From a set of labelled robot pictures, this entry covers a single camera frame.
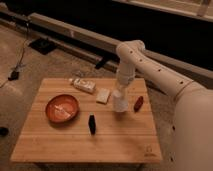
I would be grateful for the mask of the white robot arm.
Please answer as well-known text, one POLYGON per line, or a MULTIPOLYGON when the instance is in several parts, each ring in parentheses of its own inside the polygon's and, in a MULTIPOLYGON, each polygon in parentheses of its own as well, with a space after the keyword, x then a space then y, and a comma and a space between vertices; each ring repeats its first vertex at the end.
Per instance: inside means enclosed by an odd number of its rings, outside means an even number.
POLYGON ((140 40, 119 42, 116 72, 122 91, 142 72, 175 103, 172 171, 213 171, 213 90, 148 58, 140 40))

